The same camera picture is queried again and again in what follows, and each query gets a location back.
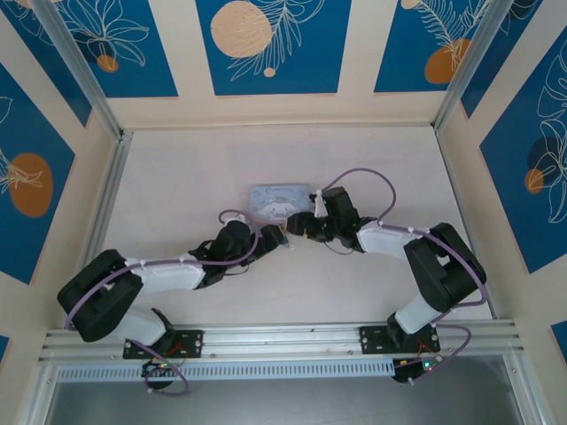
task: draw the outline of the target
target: floral line drawing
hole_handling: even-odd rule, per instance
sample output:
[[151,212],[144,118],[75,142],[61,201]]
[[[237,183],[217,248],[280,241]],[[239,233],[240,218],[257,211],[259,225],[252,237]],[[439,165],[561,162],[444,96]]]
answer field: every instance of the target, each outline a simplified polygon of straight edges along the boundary
[[426,66],[428,81],[440,84],[452,80],[469,47],[470,33],[478,27],[492,1],[469,0],[465,10],[459,14],[451,0],[400,0],[402,8],[421,13],[425,30],[433,34],[440,47]]
[[[307,6],[317,2],[316,6]],[[226,3],[214,15],[211,32],[216,46],[232,58],[231,81],[252,72],[271,78],[294,45],[301,47],[299,26],[323,8],[325,0],[252,0]]]
[[552,61],[537,105],[542,119],[538,139],[528,157],[525,186],[532,194],[548,189],[548,223],[567,217],[567,127],[561,120],[567,111],[567,41]]
[[[30,34],[53,45],[26,0],[2,1]],[[118,71],[119,59],[145,65],[145,55],[136,44],[148,37],[150,29],[122,18],[122,0],[55,0],[53,4],[87,62],[108,73]]]
[[[3,109],[5,108],[4,115],[0,118],[0,124],[2,124],[5,119],[10,114],[10,109],[12,107],[13,99],[9,97],[0,97],[0,104]],[[0,188],[2,189],[0,193],[5,193],[6,190],[10,188],[11,185],[15,189],[18,188],[18,184],[25,183],[37,188],[41,188],[42,184],[38,179],[42,176],[42,172],[31,174],[17,168],[6,158],[2,149],[0,149]]]
[[31,5],[27,0],[2,0],[10,12],[19,20],[23,28],[31,35],[38,37],[42,42],[53,45],[49,36],[45,33],[43,25],[35,16]]
[[534,6],[536,3],[538,3],[538,0],[514,0],[506,18],[504,18],[500,25],[500,30],[505,35],[508,35],[512,21],[528,19],[535,9]]

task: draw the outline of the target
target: enclosure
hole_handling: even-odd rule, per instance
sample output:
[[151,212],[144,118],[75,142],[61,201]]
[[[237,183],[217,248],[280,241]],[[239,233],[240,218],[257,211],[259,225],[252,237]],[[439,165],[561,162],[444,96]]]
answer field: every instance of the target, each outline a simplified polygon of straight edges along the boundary
[[[0,9],[0,422],[567,421],[564,1]],[[345,176],[361,216],[450,223],[486,271],[489,302],[441,322],[457,328],[423,380],[392,379],[422,342],[368,354],[362,333],[419,294],[413,270],[337,240],[285,234],[210,288],[136,301],[202,332],[184,398],[146,392],[123,339],[63,329],[58,292],[101,251],[177,258],[222,210],[254,212],[252,188],[315,193],[355,168],[395,190]]]

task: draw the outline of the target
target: wall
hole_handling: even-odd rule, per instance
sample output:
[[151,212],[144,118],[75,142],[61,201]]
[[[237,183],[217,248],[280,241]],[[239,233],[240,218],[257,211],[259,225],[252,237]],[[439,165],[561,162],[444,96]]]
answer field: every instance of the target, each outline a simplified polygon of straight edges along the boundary
[[[86,0],[89,12],[68,0],[54,6],[121,125],[170,128],[430,122],[489,3]],[[90,24],[100,20],[109,24],[107,34]]]
[[[465,111],[459,106],[440,132],[441,145],[447,155],[447,163],[461,200],[471,240],[490,276],[497,312],[501,317],[515,319],[526,352],[555,413],[557,423],[567,422],[567,405],[564,403],[567,393],[567,366],[550,326],[567,319],[567,258],[563,256],[554,261],[549,258],[547,262],[551,261],[550,264],[539,269],[530,267],[529,250],[524,246],[520,251],[517,240],[518,237],[521,240],[523,234],[539,225],[536,222],[539,219],[532,215],[535,205],[539,205],[541,222],[554,227],[548,229],[549,235],[542,233],[539,240],[537,236],[534,237],[533,248],[537,248],[540,253],[550,252],[552,244],[547,243],[548,238],[555,245],[564,247],[563,232],[566,228],[562,223],[548,223],[547,199],[543,192],[535,193],[538,190],[547,190],[544,185],[532,188],[530,194],[525,187],[528,181],[524,181],[522,177],[517,179],[516,187],[499,186],[499,195],[495,188],[498,179],[493,181],[491,174],[494,177],[502,169],[509,170],[520,166],[524,168],[523,173],[528,172],[525,152],[530,149],[535,139],[528,134],[525,127],[526,122],[532,118],[524,116],[523,111],[530,111],[537,117],[535,113],[538,110],[539,95],[523,96],[526,93],[523,86],[532,73],[536,74],[536,66],[564,31],[565,13],[567,4],[563,0],[545,0],[470,119],[467,119]],[[540,91],[545,84],[546,79],[542,78]],[[507,110],[509,104],[518,105],[521,114],[516,117],[510,115],[510,111],[517,109]],[[501,120],[504,119],[514,119],[514,125],[507,127],[508,131],[505,133],[498,133],[500,136],[494,139],[494,131],[501,128]],[[538,124],[539,122],[536,122],[534,127],[539,132]],[[479,145],[484,140],[486,142],[483,143],[481,152]],[[490,144],[508,147],[506,153],[487,156],[486,143],[489,140]],[[525,198],[524,193],[533,197]],[[521,201],[515,207],[510,206],[507,201],[504,203],[505,209],[501,200],[510,197]],[[524,220],[525,224],[512,229],[510,222],[514,223],[515,219],[509,221],[507,215],[517,216]]]
[[[61,96],[59,87],[44,72],[1,12],[0,38],[0,63],[35,104],[29,104],[28,116],[17,116],[14,115],[18,111],[17,103],[22,99],[13,100],[10,115],[2,123],[0,147],[9,159],[12,157],[8,151],[17,150],[24,145],[32,146],[33,143],[37,144],[37,149],[45,145],[50,150],[51,139],[47,132],[31,135],[34,140],[30,141],[18,139],[17,132],[8,132],[4,127],[9,124],[9,120],[16,120],[14,122],[18,123],[23,134],[28,128],[35,128],[44,116],[44,127],[62,139],[65,149],[74,154],[70,174],[67,179],[65,176],[63,178],[65,186],[58,204],[55,197],[51,200],[50,210],[56,211],[52,221],[47,223],[49,233],[44,239],[39,262],[31,279],[23,282],[0,272],[0,335],[10,338],[10,347],[4,356],[0,372],[0,422],[10,424],[17,417],[19,404],[25,400],[25,391],[31,384],[29,378],[42,348],[46,330],[60,326],[63,313],[58,307],[56,294],[81,265],[114,142],[94,112],[84,122],[79,119],[69,102]],[[53,57],[52,60],[57,61],[58,57]],[[59,160],[60,158],[55,158],[50,164],[54,193],[58,189],[56,176]],[[14,193],[17,194],[25,187],[25,182],[19,182],[19,188]],[[18,213],[12,208],[11,202],[11,198],[13,201],[16,195],[12,196],[9,192],[0,195],[3,257],[11,255],[13,250],[22,247],[25,249],[31,238],[35,237],[26,234],[16,242],[7,242],[7,234],[15,226],[12,214]]]

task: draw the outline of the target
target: black mounting bracket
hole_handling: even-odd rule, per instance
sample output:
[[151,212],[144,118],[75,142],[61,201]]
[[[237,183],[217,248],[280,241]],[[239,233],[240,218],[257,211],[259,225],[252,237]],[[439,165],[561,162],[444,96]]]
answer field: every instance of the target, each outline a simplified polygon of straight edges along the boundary
[[[167,359],[200,359],[203,349],[202,330],[176,330],[169,352],[159,352]],[[122,358],[126,360],[147,360],[153,356],[137,345],[126,341]]]
[[363,326],[359,329],[359,334],[361,336],[362,354],[417,354],[422,345],[426,346],[431,352],[441,350],[437,330],[430,325],[408,336],[399,347],[388,336],[386,325]]

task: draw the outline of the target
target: purple cable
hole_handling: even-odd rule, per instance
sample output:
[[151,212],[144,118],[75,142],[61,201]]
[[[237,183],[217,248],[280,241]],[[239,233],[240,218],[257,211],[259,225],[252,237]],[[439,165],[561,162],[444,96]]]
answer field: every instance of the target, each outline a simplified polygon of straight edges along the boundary
[[[384,212],[382,212],[379,217],[377,218],[377,221],[382,221],[382,219],[386,216],[386,214],[388,214],[393,207],[396,204],[396,200],[397,200],[397,196],[396,196],[396,189],[393,187],[392,182],[390,181],[390,179],[388,179],[385,175],[383,175],[382,173],[373,170],[372,168],[365,168],[365,167],[358,167],[358,168],[351,168],[350,170],[345,171],[344,173],[342,173],[339,177],[337,177],[335,180],[333,180],[331,183],[329,183],[327,186],[325,186],[321,192],[324,192],[325,190],[331,188],[335,183],[337,183],[340,179],[342,179],[343,177],[345,177],[346,175],[350,174],[350,173],[354,173],[354,172],[365,172],[365,173],[371,173],[371,174],[375,174],[378,177],[380,177],[382,180],[384,180],[386,182],[386,184],[390,187],[390,190],[392,191],[392,202],[390,203],[390,206],[388,206],[388,208],[386,208],[386,210]],[[390,230],[394,230],[394,231],[398,231],[398,232],[404,232],[404,233],[409,233],[408,228],[403,228],[401,226],[393,226],[393,225],[389,225],[389,224],[383,224],[382,225],[383,228],[388,228]],[[470,277],[472,277],[472,280],[474,281],[474,283],[477,285],[478,290],[480,291],[480,299],[478,301],[470,301],[467,303],[460,303],[459,305],[456,305],[454,308],[457,307],[472,307],[475,305],[482,305],[484,304],[487,300],[488,300],[488,292],[486,291],[486,287],[485,285],[482,284],[482,282],[480,281],[480,279],[478,278],[477,274],[475,273],[475,271],[472,269],[471,266],[469,266],[469,264],[465,261],[465,259],[463,257],[461,257],[458,252],[456,252],[453,248],[451,248],[450,246],[448,246],[446,243],[444,243],[443,241],[441,241],[440,239],[438,239],[435,236],[430,235],[429,233],[423,232],[421,230],[414,230],[414,233],[420,236],[424,236],[427,239],[433,241],[434,243],[436,243],[438,246],[440,246],[441,248],[443,248],[446,252],[448,252],[448,254],[453,257],[454,259],[456,259],[461,266],[464,267],[464,269],[467,271],[467,273],[470,274]],[[449,313],[451,313],[451,311],[449,310],[446,313],[442,313],[437,319],[435,319],[435,321],[433,321],[433,323],[440,321],[441,319],[443,319],[445,316],[447,316]]]
[[[405,232],[405,233],[410,233],[409,229],[407,228],[403,228],[401,226],[393,226],[391,224],[383,224],[382,225],[383,228],[387,228],[389,230],[394,230],[397,232]],[[486,291],[486,287],[485,285],[482,284],[482,282],[480,281],[480,278],[477,276],[477,274],[475,273],[475,271],[472,269],[471,266],[469,266],[469,264],[467,263],[467,261],[461,257],[458,252],[456,252],[453,248],[451,248],[449,245],[447,245],[446,243],[444,243],[443,241],[441,241],[440,239],[438,239],[435,236],[430,235],[427,232],[423,232],[422,230],[417,230],[414,229],[413,233],[415,233],[416,235],[420,235],[423,237],[426,237],[427,239],[433,241],[434,243],[436,243],[438,246],[440,246],[441,248],[443,248],[451,257],[453,257],[454,259],[456,259],[461,266],[467,271],[468,274],[470,274],[470,277],[472,278],[472,280],[474,281],[474,283],[477,285],[478,290],[480,291],[480,299],[478,301],[470,301],[467,303],[460,303],[457,304],[454,308],[459,308],[459,307],[472,307],[475,305],[482,305],[484,304],[487,300],[488,300],[488,293]],[[436,323],[438,321],[440,321],[441,319],[443,319],[445,316],[447,316],[449,313],[451,313],[451,310],[449,310],[446,313],[442,313],[439,317],[437,317],[433,323]]]
[[[256,235],[256,237],[254,238],[254,242],[252,244],[252,248],[244,256],[240,257],[239,259],[232,259],[231,261],[209,261],[209,260],[199,260],[199,259],[185,259],[183,261],[183,264],[200,264],[202,266],[233,266],[235,264],[238,264],[238,263],[244,261],[245,259],[247,259],[248,257],[250,257],[252,255],[252,253],[256,249],[256,246],[258,246],[258,238],[260,237],[260,231],[259,231],[258,227],[254,224],[254,222],[251,220],[251,218],[248,216],[247,213],[240,212],[238,210],[227,210],[227,211],[242,214],[252,223],[252,227],[254,228],[254,233]],[[96,294],[101,288],[103,288],[106,284],[112,282],[118,276],[125,274],[126,272],[129,272],[131,270],[141,268],[141,267],[154,267],[154,266],[166,266],[166,265],[170,265],[170,264],[180,264],[180,261],[181,261],[180,259],[155,259],[153,261],[146,261],[145,263],[132,264],[130,266],[123,267],[123,268],[117,270],[116,272],[114,272],[112,274],[109,274],[108,276],[106,276],[106,278],[104,278],[102,281],[100,281],[95,286],[93,286],[79,300],[79,302],[77,304],[75,304],[75,306],[71,309],[71,311],[67,315],[67,318],[65,320],[65,324],[63,325],[63,327],[65,329],[69,329],[71,322],[73,321],[73,317],[77,314],[77,312],[81,309],[81,307],[83,307],[85,305],[85,303],[94,294]]]
[[[418,376],[416,379],[413,380],[413,382],[415,381],[419,381],[420,379],[423,379],[426,375],[430,375],[431,373],[433,373],[434,371],[436,371],[438,369],[439,366],[447,363],[449,360],[454,359],[457,355],[459,355],[460,352],[462,352],[462,350],[465,349],[465,347],[467,345],[469,345],[470,339],[472,339],[472,333],[470,332],[469,328],[466,328],[462,325],[445,325],[445,324],[439,324],[437,325],[438,328],[452,328],[452,329],[459,329],[459,330],[463,330],[467,333],[467,337],[464,340],[464,343],[461,344],[461,346],[459,348],[457,348],[454,352],[452,352],[451,354],[449,354],[447,357],[445,357],[443,360],[440,361],[440,363],[437,364],[437,366],[434,366],[432,371],[427,372],[421,376]],[[394,366],[394,369],[398,369],[400,367],[405,367],[405,366],[410,366],[410,365],[414,365],[415,363],[421,363],[423,361],[423,359],[415,359],[415,360],[411,360],[408,363],[404,364],[404,365],[396,365]]]
[[457,348],[455,351],[453,351],[451,354],[449,354],[447,357],[445,357],[443,360],[440,361],[440,363],[437,364],[437,366],[434,366],[432,371],[425,373],[421,376],[418,376],[416,379],[414,379],[415,381],[419,381],[420,379],[423,379],[425,376],[430,375],[432,372],[435,372],[437,369],[439,369],[439,367],[441,365],[446,364],[449,360],[454,359],[456,356],[459,355],[460,352],[462,352],[462,350],[465,349],[465,347],[467,345],[469,345],[470,339],[472,339],[472,333],[470,332],[469,328],[466,328],[462,325],[444,325],[444,324],[439,324],[437,325],[438,328],[452,328],[452,329],[459,329],[459,330],[463,330],[467,333],[467,338],[464,340],[464,343],[461,344],[461,346],[459,348]]
[[185,395],[189,394],[189,381],[187,381],[187,378],[183,375],[183,372],[181,370],[179,370],[179,367],[177,367],[176,365],[167,361],[166,358],[164,358],[161,354],[154,351],[153,349],[151,349],[147,345],[144,345],[144,344],[142,344],[138,341],[134,341],[133,339],[130,339],[130,341],[132,342],[132,344],[137,345],[138,347],[140,347],[145,352],[149,352],[153,357],[159,359],[159,361],[161,361],[162,363],[167,363],[169,366],[166,367],[166,369],[170,369],[176,375],[179,375],[179,377],[181,378],[181,380],[183,382],[183,386],[185,387],[185,389],[181,392],[165,392],[165,391],[152,390],[152,388],[150,387],[150,381],[149,381],[150,377],[152,375],[155,375],[156,371],[163,370],[163,369],[159,369],[159,368],[156,367],[155,369],[151,370],[144,378],[144,383],[145,383],[145,386],[148,388],[148,390],[152,390],[153,394],[159,394],[160,396],[166,396],[166,397],[181,397],[181,396],[185,396]]
[[[254,242],[252,243],[252,248],[244,256],[240,257],[239,259],[232,259],[231,261],[208,261],[208,260],[198,260],[198,259],[185,259],[185,260],[183,260],[183,264],[200,264],[200,265],[203,265],[203,266],[233,266],[235,264],[238,264],[238,263],[244,261],[245,259],[247,259],[248,257],[250,257],[252,255],[252,253],[254,252],[256,247],[258,246],[258,239],[260,238],[260,230],[258,229],[256,224],[252,221],[251,217],[249,217],[246,212],[240,212],[238,210],[227,210],[227,212],[242,214],[252,223],[252,228],[254,229],[254,234],[256,235],[256,237],[254,237]],[[153,260],[153,261],[146,261],[145,263],[132,264],[130,266],[123,267],[123,268],[117,270],[116,272],[114,272],[112,274],[109,274],[108,276],[106,276],[106,278],[104,278],[102,281],[100,281],[95,286],[93,286],[79,300],[79,302],[71,309],[71,311],[69,312],[69,314],[67,315],[67,318],[65,320],[64,328],[69,329],[71,322],[73,320],[73,317],[77,314],[77,312],[81,309],[81,307],[83,307],[85,305],[85,303],[94,294],[96,294],[100,289],[102,289],[107,283],[112,282],[118,276],[125,274],[126,272],[129,272],[131,270],[141,268],[141,267],[154,267],[154,266],[164,266],[164,265],[169,265],[169,264],[181,264],[180,262],[181,262],[180,259],[156,259],[156,260]],[[152,350],[147,345],[144,345],[144,344],[142,344],[138,341],[132,341],[132,343],[136,344],[142,350],[149,352],[152,356],[160,359],[161,361],[167,362],[166,359],[164,359],[161,355],[159,355],[157,352]],[[173,370],[175,374],[180,376],[183,383],[185,384],[185,390],[183,392],[179,392],[179,393],[155,391],[155,394],[159,394],[161,396],[168,396],[168,397],[180,397],[180,396],[184,396],[184,395],[188,394],[189,393],[189,383],[187,382],[187,379],[185,378],[185,376],[183,376],[183,373],[181,372],[181,370],[179,370],[179,368],[177,368],[174,365],[171,365],[171,370]],[[148,379],[150,378],[151,375],[152,375],[152,373],[149,373],[149,375],[147,375],[145,377],[145,380],[144,380],[146,385],[148,386],[148,388],[150,388],[149,384],[148,384]]]
[[388,179],[385,175],[383,175],[382,173],[373,170],[372,168],[365,168],[365,167],[358,167],[358,168],[351,168],[350,170],[346,170],[344,173],[342,173],[339,177],[337,177],[335,180],[333,180],[331,183],[329,183],[327,186],[325,186],[324,188],[321,189],[321,192],[324,192],[325,190],[331,188],[336,182],[338,182],[340,179],[342,179],[343,177],[345,177],[346,175],[350,174],[350,173],[355,173],[355,172],[365,172],[365,173],[371,173],[371,174],[375,174],[378,177],[380,177],[382,180],[385,181],[385,183],[390,187],[390,190],[392,191],[392,202],[390,203],[390,206],[388,206],[388,208],[385,209],[384,212],[382,212],[380,214],[380,216],[378,217],[378,221],[381,221],[392,209],[393,207],[396,205],[396,200],[398,199],[398,196],[396,195],[396,189],[393,187],[392,182],[390,182],[390,179]]
[[[375,174],[375,175],[381,177],[382,180],[384,180],[388,184],[388,186],[390,187],[390,190],[392,191],[392,202],[390,203],[390,206],[384,212],[382,212],[382,214],[380,214],[380,216],[377,218],[378,222],[382,221],[382,219],[386,216],[386,214],[389,213],[396,204],[396,190],[393,187],[392,182],[385,175],[379,173],[378,171],[373,170],[371,168],[352,168],[348,171],[345,171],[339,177],[337,177],[335,180],[333,180],[330,184],[325,186],[322,189],[322,191],[329,189],[331,186],[333,186],[336,182],[338,182],[344,176],[346,176],[347,174],[353,173],[355,171],[363,171],[363,172]],[[393,225],[388,225],[388,224],[382,224],[382,227],[390,229],[390,230],[398,231],[398,232],[411,233],[408,228],[403,228],[401,226],[393,226]],[[415,233],[416,235],[426,237],[430,241],[433,241],[438,246],[443,248],[451,257],[456,259],[461,264],[461,266],[467,271],[467,273],[470,274],[470,277],[472,278],[474,283],[477,285],[478,290],[480,291],[480,299],[478,301],[470,301],[470,302],[466,302],[466,303],[460,303],[460,304],[456,305],[455,308],[457,308],[457,307],[472,307],[472,306],[475,306],[475,305],[482,305],[488,300],[488,292],[486,290],[485,285],[482,284],[482,282],[480,281],[480,278],[477,276],[475,271],[472,269],[471,266],[469,266],[469,264],[466,262],[466,260],[463,257],[461,257],[461,255],[459,255],[458,252],[456,252],[453,248],[451,248],[449,245],[447,245],[446,243],[444,243],[443,241],[441,241],[437,237],[432,236],[427,232],[423,232],[422,230],[415,230],[414,229],[413,233]],[[432,323],[436,323],[436,322],[440,321],[445,316],[447,316],[449,313],[451,313],[451,310],[449,310],[446,313],[442,313]],[[459,348],[457,348],[448,357],[446,357],[440,363],[438,363],[438,365],[435,366],[435,368],[433,368],[433,370],[437,370],[437,368],[441,364],[444,364],[444,363],[448,362],[449,360],[453,359],[454,357],[456,357],[460,352],[462,352],[462,350],[464,350],[464,348],[469,344],[470,339],[472,338],[472,333],[470,332],[470,330],[468,328],[464,327],[464,326],[461,326],[461,325],[438,324],[437,327],[439,327],[439,328],[454,328],[454,329],[463,330],[464,332],[467,333],[467,338],[465,339],[464,343],[462,343],[462,345]],[[405,365],[398,365],[395,368],[413,365],[413,364],[420,362],[420,361],[421,360],[416,359],[416,360],[413,360],[413,361],[406,363]],[[423,374],[423,375],[419,376],[418,378],[416,378],[414,380],[414,382],[418,381],[419,379],[423,378],[426,375],[428,375],[428,374]]]

